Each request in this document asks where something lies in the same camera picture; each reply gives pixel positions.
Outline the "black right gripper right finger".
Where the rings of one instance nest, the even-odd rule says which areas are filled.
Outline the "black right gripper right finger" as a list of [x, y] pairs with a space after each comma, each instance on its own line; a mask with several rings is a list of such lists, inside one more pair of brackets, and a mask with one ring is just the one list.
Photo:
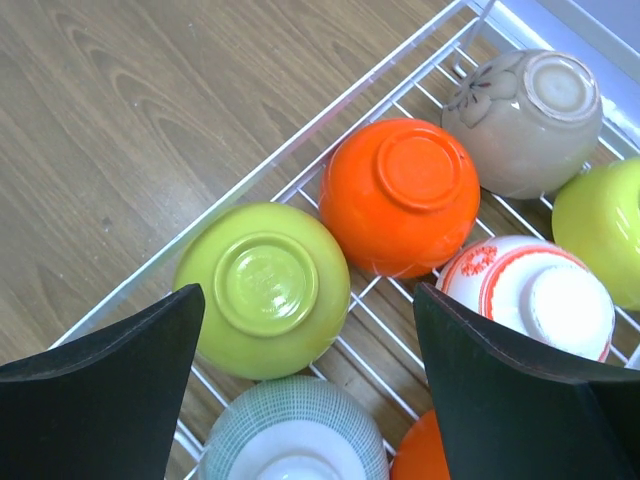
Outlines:
[[638, 478], [638, 371], [538, 342], [428, 283], [413, 311], [452, 478]]

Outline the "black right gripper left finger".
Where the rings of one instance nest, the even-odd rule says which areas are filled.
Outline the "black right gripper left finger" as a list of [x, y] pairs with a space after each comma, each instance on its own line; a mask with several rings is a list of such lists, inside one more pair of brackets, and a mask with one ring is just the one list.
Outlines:
[[1, 368], [4, 479], [161, 479], [205, 309], [197, 284]]

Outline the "white bowl orange pattern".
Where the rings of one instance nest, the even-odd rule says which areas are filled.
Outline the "white bowl orange pattern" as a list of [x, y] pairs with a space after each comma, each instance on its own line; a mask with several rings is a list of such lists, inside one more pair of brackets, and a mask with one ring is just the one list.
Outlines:
[[549, 241], [507, 235], [477, 241], [442, 269], [436, 288], [470, 310], [556, 349], [604, 362], [614, 303], [574, 255]]

